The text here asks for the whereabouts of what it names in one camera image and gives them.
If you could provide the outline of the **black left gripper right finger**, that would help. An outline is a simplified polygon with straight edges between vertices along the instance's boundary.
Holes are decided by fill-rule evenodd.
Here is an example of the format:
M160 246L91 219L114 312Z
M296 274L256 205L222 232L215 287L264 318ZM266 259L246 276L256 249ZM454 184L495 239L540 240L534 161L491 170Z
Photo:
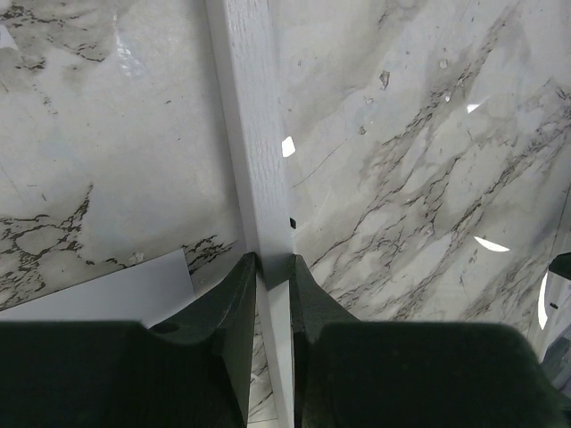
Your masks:
M502 324L361 321L289 262L298 427L567 427L570 402Z

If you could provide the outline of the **white picture frame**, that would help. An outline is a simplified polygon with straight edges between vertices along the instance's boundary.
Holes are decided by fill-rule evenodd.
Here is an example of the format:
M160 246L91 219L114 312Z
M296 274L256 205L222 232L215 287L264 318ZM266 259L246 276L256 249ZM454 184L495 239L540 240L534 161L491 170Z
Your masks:
M206 4L244 242L258 255L258 310L282 427L294 426L289 259L294 242L282 153L277 65L265 1Z

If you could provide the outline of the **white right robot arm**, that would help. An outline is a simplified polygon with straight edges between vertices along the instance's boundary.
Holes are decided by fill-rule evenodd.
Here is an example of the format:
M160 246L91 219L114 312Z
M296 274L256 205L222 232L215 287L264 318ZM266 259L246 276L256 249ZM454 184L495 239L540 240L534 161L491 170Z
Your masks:
M561 389L570 379L570 253L549 264L538 300L538 322L543 334L542 369Z

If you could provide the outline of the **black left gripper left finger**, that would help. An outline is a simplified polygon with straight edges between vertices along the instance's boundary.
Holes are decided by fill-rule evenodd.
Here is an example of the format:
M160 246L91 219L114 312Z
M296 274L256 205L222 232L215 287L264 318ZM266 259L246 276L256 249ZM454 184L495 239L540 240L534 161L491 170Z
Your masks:
M1 325L4 427L244 427L256 257L158 325Z

